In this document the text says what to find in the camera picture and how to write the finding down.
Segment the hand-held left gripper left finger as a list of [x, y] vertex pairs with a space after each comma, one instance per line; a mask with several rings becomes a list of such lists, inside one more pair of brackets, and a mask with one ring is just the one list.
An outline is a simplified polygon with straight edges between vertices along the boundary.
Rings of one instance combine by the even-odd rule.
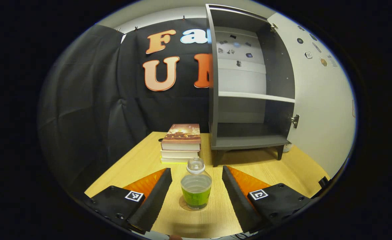
[[125, 187], [111, 185], [84, 203], [120, 228], [145, 234], [157, 220], [171, 183], [171, 168], [164, 168]]

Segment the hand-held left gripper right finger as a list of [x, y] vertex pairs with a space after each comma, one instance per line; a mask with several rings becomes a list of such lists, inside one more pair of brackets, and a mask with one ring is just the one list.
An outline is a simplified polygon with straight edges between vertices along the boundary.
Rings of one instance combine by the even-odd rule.
[[223, 166], [222, 180], [243, 232], [280, 226], [311, 204], [286, 184], [270, 185], [230, 166]]

